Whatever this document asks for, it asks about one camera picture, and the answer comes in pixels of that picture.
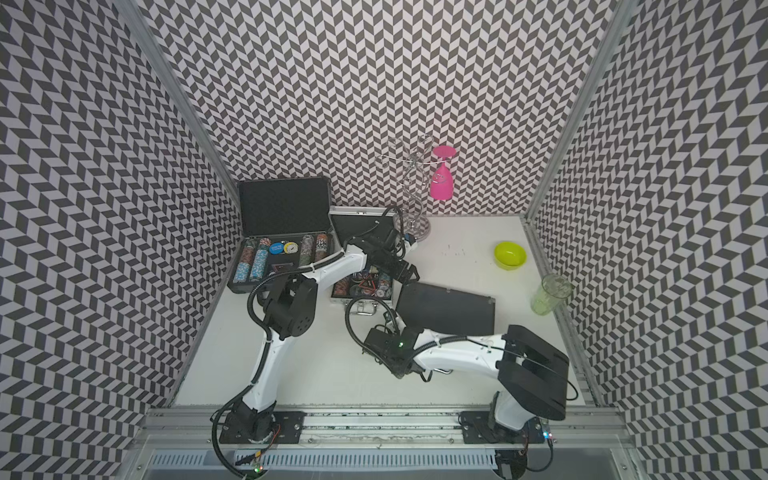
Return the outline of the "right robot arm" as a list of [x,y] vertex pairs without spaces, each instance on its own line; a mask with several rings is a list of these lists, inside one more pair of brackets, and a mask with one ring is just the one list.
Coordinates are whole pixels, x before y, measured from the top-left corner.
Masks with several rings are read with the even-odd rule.
[[527,438],[531,422],[566,418],[569,358],[531,330],[511,325],[504,334],[451,335],[411,327],[373,327],[352,339],[397,378],[437,371],[479,374],[498,384],[483,420],[460,417],[487,443]]

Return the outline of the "small silver poker case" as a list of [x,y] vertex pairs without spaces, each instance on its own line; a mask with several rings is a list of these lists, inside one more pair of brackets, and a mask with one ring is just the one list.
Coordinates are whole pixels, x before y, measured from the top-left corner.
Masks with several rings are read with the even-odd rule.
[[[330,218],[338,246],[341,247],[353,236],[368,236],[386,246],[394,246],[397,239],[395,214],[389,212],[385,217],[383,214],[384,208],[380,207],[333,206]],[[378,267],[370,266],[336,282],[331,299],[348,304],[355,297],[364,297],[353,307],[352,313],[372,316],[378,308],[374,299],[378,298],[391,306],[392,296],[391,277]]]

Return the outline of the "black carbon poker case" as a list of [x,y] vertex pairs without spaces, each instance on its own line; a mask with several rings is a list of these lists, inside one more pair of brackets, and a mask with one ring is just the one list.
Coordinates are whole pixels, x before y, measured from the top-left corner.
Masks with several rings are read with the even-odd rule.
[[409,327],[466,336],[495,330],[493,297],[423,282],[403,286],[395,310]]

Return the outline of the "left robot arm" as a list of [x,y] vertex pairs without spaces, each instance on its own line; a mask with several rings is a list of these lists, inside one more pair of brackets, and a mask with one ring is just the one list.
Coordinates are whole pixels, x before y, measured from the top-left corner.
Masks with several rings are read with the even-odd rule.
[[312,326],[321,292],[371,265],[402,284],[419,278],[416,267],[405,260],[417,240],[407,233],[395,231],[393,235],[392,241],[380,240],[372,233],[352,236],[345,246],[322,260],[257,283],[246,309],[264,331],[265,339],[252,379],[211,416],[215,440],[263,444],[276,437],[275,407],[282,368],[298,337]]

